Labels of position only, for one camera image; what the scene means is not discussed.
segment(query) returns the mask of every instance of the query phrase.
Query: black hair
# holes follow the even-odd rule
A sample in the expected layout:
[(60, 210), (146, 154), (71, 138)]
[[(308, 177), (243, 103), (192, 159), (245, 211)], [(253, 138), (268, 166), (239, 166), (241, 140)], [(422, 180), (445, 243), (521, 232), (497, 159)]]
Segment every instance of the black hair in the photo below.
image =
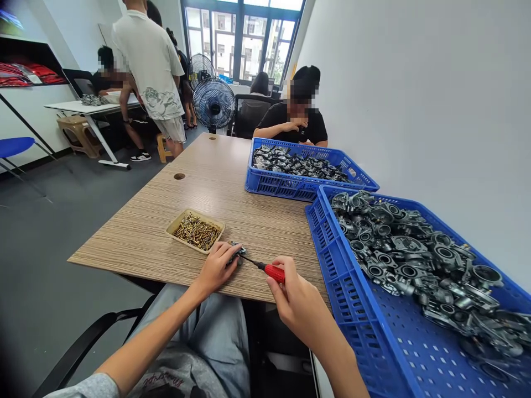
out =
[(112, 48), (107, 46), (101, 46), (98, 49), (98, 58), (104, 69), (110, 70), (114, 67), (114, 56), (112, 54)]
[(297, 102), (306, 102), (313, 98), (319, 89), (321, 71), (316, 66), (303, 66), (293, 76), (290, 97)]
[(159, 9), (151, 0), (148, 0), (148, 9), (146, 10), (148, 18), (162, 28), (162, 17), (160, 16)]
[(265, 72), (256, 75), (251, 84), (251, 94), (257, 92), (265, 96), (269, 95), (269, 76)]
[(168, 33), (168, 36), (170, 36), (170, 40), (173, 43), (173, 45), (177, 48), (178, 47), (177, 39), (173, 35), (173, 30), (171, 30), (170, 28), (166, 28), (166, 32)]

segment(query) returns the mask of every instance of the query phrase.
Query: blue stool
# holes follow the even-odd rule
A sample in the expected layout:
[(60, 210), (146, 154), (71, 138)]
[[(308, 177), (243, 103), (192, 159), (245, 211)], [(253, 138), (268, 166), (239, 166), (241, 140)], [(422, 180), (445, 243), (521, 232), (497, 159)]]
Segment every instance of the blue stool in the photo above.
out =
[[(34, 138), (31, 138), (31, 137), (7, 138), (7, 139), (0, 140), (0, 158), (2, 158), (8, 164), (12, 165), (17, 170), (19, 170), (22, 174), (26, 174), (24, 170), (19, 168), (16, 164), (11, 162), (7, 158), (9, 158), (10, 156), (21, 154), (22, 152), (26, 152), (28, 149), (30, 149), (33, 146), (33, 144), (37, 145), (40, 149), (42, 149), (46, 153), (46, 155), (48, 155), (49, 157), (51, 157), (52, 159), (58, 162), (56, 157), (54, 157), (51, 153), (49, 153), (46, 149), (44, 149), (42, 145), (36, 142)], [(30, 181), (24, 180), (18, 174), (14, 173), (13, 170), (7, 167), (4, 163), (0, 162), (0, 166), (6, 169), (9, 173), (14, 175), (20, 181), (25, 182), (28, 185), (30, 185), (34, 190), (36, 190), (40, 195), (45, 197), (46, 200), (48, 200), (51, 203), (51, 200), (47, 198), (46, 193), (43, 190), (41, 190), (37, 185), (33, 184)]]

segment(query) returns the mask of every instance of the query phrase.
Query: red screwdriver handle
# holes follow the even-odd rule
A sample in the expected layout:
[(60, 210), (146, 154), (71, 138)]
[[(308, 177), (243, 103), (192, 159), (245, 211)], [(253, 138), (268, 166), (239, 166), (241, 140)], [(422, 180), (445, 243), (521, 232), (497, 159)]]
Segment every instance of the red screwdriver handle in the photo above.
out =
[(286, 276), (284, 275), (284, 270), (282, 268), (278, 268), (272, 264), (268, 264), (265, 266), (264, 272), (278, 283), (281, 283), (283, 285), (286, 284)]

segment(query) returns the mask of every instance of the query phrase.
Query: white shorts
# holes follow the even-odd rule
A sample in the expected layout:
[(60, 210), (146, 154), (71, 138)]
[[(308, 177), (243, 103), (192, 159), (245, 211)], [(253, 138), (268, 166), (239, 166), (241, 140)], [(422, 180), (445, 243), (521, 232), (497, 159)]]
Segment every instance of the white shorts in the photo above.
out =
[(169, 119), (167, 121), (153, 119), (165, 139), (175, 142), (186, 142), (183, 119), (181, 117)]

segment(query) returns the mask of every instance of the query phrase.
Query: fan grille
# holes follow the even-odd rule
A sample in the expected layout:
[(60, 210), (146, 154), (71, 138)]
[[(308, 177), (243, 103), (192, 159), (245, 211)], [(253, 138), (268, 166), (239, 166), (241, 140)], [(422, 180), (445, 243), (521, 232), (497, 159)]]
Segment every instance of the fan grille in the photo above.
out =
[(192, 103), (197, 119), (209, 129), (226, 127), (236, 111), (234, 93), (227, 83), (217, 77), (199, 83)]
[(196, 54), (191, 58), (189, 73), (192, 90), (195, 90), (204, 79), (216, 77), (212, 62), (203, 54)]

